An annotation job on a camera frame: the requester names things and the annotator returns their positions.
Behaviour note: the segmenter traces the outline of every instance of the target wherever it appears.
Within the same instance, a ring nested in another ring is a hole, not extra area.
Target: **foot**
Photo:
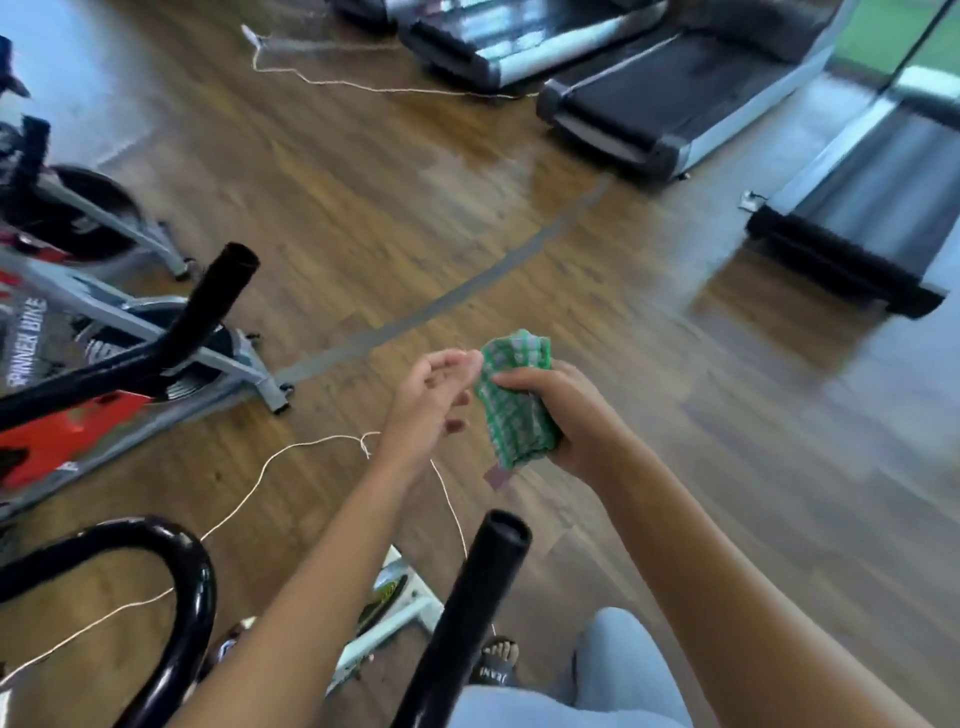
[[[480,652],[469,685],[484,685],[491,688],[515,688],[516,662],[520,659],[520,647],[506,637],[490,639]]]

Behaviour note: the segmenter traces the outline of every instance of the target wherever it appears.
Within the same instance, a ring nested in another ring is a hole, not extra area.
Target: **knee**
[[[622,640],[640,639],[645,642],[653,640],[650,633],[632,613],[618,607],[604,607],[599,610],[593,615],[584,633],[587,640],[592,643],[616,644]]]
[[[590,621],[590,627],[595,629],[622,629],[626,625],[630,625],[628,629],[643,629],[643,625],[633,614],[619,607],[604,607],[593,615]]]

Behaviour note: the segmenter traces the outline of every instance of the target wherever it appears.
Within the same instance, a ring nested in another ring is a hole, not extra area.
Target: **forearm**
[[[595,490],[721,723],[926,725],[767,580],[648,448],[624,438],[615,461]]]
[[[320,541],[171,723],[173,728],[316,724],[327,684],[396,531],[406,485],[371,469]]]

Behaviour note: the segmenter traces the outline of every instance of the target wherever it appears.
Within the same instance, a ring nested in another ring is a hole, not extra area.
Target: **treadmill deck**
[[[420,18],[415,31],[448,53],[498,61],[551,38],[628,14],[611,0],[484,2]]]
[[[794,68],[741,45],[685,33],[574,87],[565,101],[598,129],[650,147],[665,134],[695,139]]]
[[[960,219],[960,133],[897,108],[794,215],[921,278]]]

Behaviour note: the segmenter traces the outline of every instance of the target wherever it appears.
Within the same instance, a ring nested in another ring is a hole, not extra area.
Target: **white string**
[[[259,475],[259,477],[256,479],[256,482],[253,483],[253,487],[250,488],[250,490],[247,492],[247,494],[246,494],[245,496],[243,496],[243,498],[240,500],[239,503],[236,504],[236,507],[235,507],[232,511],[230,511],[229,513],[227,513],[227,515],[224,516],[224,517],[220,520],[220,522],[218,522],[218,523],[217,523],[215,526],[213,526],[210,530],[208,530],[206,533],[204,533],[200,540],[201,540],[201,541],[205,541],[205,540],[207,539],[207,537],[210,536],[210,534],[212,534],[214,531],[216,531],[218,528],[220,528],[220,526],[224,525],[227,521],[229,521],[231,518],[233,518],[233,517],[237,514],[237,512],[238,512],[241,508],[243,508],[244,504],[245,504],[248,500],[250,500],[251,496],[252,496],[254,493],[256,493],[256,489],[260,487],[260,483],[263,481],[263,476],[264,476],[264,474],[266,473],[267,468],[270,466],[270,464],[271,464],[272,462],[274,462],[274,459],[275,459],[276,457],[279,457],[279,456],[282,455],[284,452],[286,452],[288,449],[293,449],[293,448],[305,448],[305,447],[310,447],[310,446],[313,446],[313,445],[320,445],[321,443],[329,442],[330,440],[338,440],[338,439],[353,440],[353,441],[355,441],[355,442],[360,443],[360,449],[363,451],[363,453],[364,453],[364,455],[366,456],[366,458],[367,458],[368,460],[370,460],[371,457],[372,457],[372,454],[371,454],[370,450],[367,448],[367,443],[366,443],[365,441],[366,441],[367,438],[370,437],[371,435],[379,435],[379,434],[380,434],[380,433],[377,432],[377,431],[371,431],[371,432],[365,432],[365,433],[362,434],[360,437],[354,437],[353,435],[328,435],[327,437],[322,437],[322,438],[320,438],[319,440],[311,440],[310,442],[306,442],[306,443],[292,443],[292,444],[286,446],[286,447],[283,448],[283,449],[277,450],[273,455],[271,455],[270,457],[267,458],[266,462],[264,462],[263,467],[260,468],[260,475]],[[437,474],[437,478],[440,480],[440,486],[441,486],[441,488],[444,489],[444,498],[446,499],[446,505],[447,505],[447,507],[450,509],[450,515],[453,516],[453,521],[457,524],[457,532],[460,534],[460,544],[461,544],[461,546],[463,546],[463,548],[464,548],[464,558],[466,559],[466,558],[467,558],[467,539],[464,538],[464,529],[463,529],[463,527],[460,525],[460,519],[457,518],[457,512],[453,509],[453,503],[450,502],[450,493],[449,493],[449,492],[447,491],[447,489],[446,489],[446,483],[444,483],[444,477],[443,477],[442,475],[440,475],[440,469],[437,468],[437,464],[433,461],[433,459],[430,460],[430,467],[433,468],[433,472]],[[46,652],[43,652],[43,653],[37,655],[36,657],[34,657],[34,658],[28,660],[27,662],[25,662],[23,665],[21,665],[21,666],[18,667],[17,669],[15,669],[15,670],[13,670],[12,672],[10,672],[6,677],[4,677],[2,680],[0,680],[0,692],[3,692],[4,690],[6,690],[7,687],[8,687],[8,685],[11,684],[13,678],[16,677],[16,675],[18,675],[20,672],[23,672],[23,670],[27,669],[28,667],[32,667],[32,666],[34,666],[34,665],[36,665],[36,664],[38,664],[38,663],[43,662],[43,661],[46,660],[48,657],[50,657],[52,654],[54,654],[54,652],[56,652],[57,650],[59,650],[61,647],[65,647],[65,646],[67,646],[68,644],[72,643],[72,642],[73,642],[74,640],[76,640],[78,637],[80,637],[81,635],[86,634],[87,632],[89,632],[89,631],[90,631],[91,629],[93,629],[94,627],[103,624],[105,621],[107,621],[108,619],[111,619],[112,617],[120,614],[120,613],[123,612],[124,610],[131,609],[132,607],[143,607],[143,606],[146,606],[147,604],[153,604],[155,601],[160,601],[161,599],[163,599],[165,596],[167,596],[167,595],[168,595],[169,593],[171,593],[172,591],[174,591],[174,590],[171,588],[171,589],[166,590],[165,592],[162,592],[161,594],[158,594],[158,595],[156,595],[156,596],[152,596],[152,597],[149,598],[149,599],[144,599],[143,601],[132,601],[132,602],[130,602],[129,604],[124,604],[122,607],[117,607],[117,608],[114,609],[112,612],[109,612],[109,613],[103,615],[102,617],[100,617],[100,618],[97,619],[96,621],[92,621],[90,624],[88,624],[88,625],[87,625],[86,627],[84,627],[83,629],[80,629],[80,630],[74,632],[72,635],[70,635],[69,637],[61,640],[60,642],[58,642],[57,644],[55,644],[53,647],[51,647],[50,649],[48,649]],[[496,635],[496,629],[493,627],[492,624],[491,624],[491,629],[493,630],[493,634]]]
[[[429,93],[435,96],[471,96],[480,99],[507,99],[509,101],[519,101],[520,99],[531,99],[538,95],[537,92],[525,93],[519,96],[514,96],[509,93],[481,93],[479,91],[450,91],[444,88],[374,88],[373,86],[357,84],[353,81],[347,81],[346,79],[308,79],[302,73],[300,73],[296,68],[287,68],[282,66],[270,66],[267,68],[260,67],[260,51],[265,47],[264,40],[270,40],[268,36],[260,36],[246,25],[241,27],[244,35],[247,39],[253,44],[253,59],[251,61],[251,68],[256,73],[292,73],[301,81],[310,85],[317,86],[326,86],[326,85],[344,85],[350,88],[356,88],[361,91],[369,91],[370,93]],[[329,43],[329,44],[320,44],[318,43],[314,46],[316,50],[325,50],[325,49],[341,49],[341,50],[392,50],[396,46],[388,45],[369,45],[369,44],[348,44],[348,43]]]

